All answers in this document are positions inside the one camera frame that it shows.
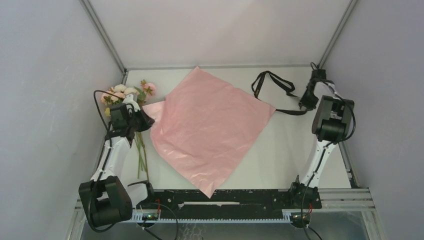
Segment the purple pink wrapping paper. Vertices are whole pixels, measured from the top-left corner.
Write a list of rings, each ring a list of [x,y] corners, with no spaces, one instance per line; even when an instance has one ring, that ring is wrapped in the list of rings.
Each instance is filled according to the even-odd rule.
[[[156,152],[208,198],[275,113],[270,104],[199,67],[143,110],[154,120],[150,138]]]

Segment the white fake flower stem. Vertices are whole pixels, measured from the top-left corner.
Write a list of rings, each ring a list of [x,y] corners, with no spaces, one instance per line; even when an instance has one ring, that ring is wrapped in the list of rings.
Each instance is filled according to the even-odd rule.
[[[139,95],[139,91],[136,90],[134,87],[127,87],[123,84],[118,84],[115,87],[113,87],[112,90],[116,95],[122,94],[122,95],[128,95],[128,94],[135,94]]]

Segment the black ribbon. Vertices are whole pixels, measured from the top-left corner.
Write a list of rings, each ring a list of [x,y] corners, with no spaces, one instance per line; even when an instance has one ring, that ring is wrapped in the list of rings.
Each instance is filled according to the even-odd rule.
[[[301,97],[294,94],[296,87],[291,81],[285,80],[269,70],[259,73],[250,86],[256,99],[260,99],[259,96],[266,80],[271,80],[274,85],[265,86],[265,100],[271,100],[271,103],[274,104],[281,102],[281,98],[283,102],[289,98],[292,99],[292,105],[290,105],[292,108],[276,108],[276,112],[291,116],[302,116],[315,109],[315,107],[305,106],[301,103]]]

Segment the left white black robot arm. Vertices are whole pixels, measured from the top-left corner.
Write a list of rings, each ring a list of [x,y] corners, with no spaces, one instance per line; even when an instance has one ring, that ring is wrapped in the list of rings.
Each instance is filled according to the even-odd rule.
[[[104,147],[96,172],[79,185],[78,193],[90,228],[103,233],[130,220],[133,207],[149,209],[157,196],[148,180],[122,183],[120,175],[137,133],[154,123],[136,102],[119,103],[110,109]]]

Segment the yellow fake flower stem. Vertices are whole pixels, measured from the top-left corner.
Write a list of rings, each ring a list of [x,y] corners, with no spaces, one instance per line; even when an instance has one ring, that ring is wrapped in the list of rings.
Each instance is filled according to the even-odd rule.
[[[106,107],[104,114],[109,117],[108,120],[108,131],[112,128],[109,127],[109,121],[110,121],[110,107],[112,105]],[[126,139],[125,137],[115,137],[120,139],[125,139],[130,146],[135,145],[135,148],[137,150],[137,157],[138,157],[138,167],[137,167],[137,178],[140,179],[142,176],[145,177],[146,180],[150,179],[149,176],[149,169],[147,164],[147,152],[146,152],[146,145],[144,143],[144,139],[142,136],[142,132],[136,132],[134,139]]]

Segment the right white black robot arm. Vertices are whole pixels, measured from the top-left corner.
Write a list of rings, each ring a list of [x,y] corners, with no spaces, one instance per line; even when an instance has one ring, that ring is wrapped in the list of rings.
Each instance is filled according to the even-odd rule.
[[[298,209],[309,208],[319,199],[319,183],[325,164],[340,142],[352,137],[356,129],[355,102],[342,97],[335,84],[312,78],[303,94],[303,107],[316,107],[311,125],[314,141],[305,166],[289,189],[289,203]]]

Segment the pink bud fake flower stem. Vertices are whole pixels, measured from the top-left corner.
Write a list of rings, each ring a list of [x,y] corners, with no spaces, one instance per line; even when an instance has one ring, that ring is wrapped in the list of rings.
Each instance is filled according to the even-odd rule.
[[[154,97],[157,93],[157,88],[153,83],[142,80],[139,84],[139,87],[135,88],[138,92],[138,99],[142,101],[147,101],[150,98]]]

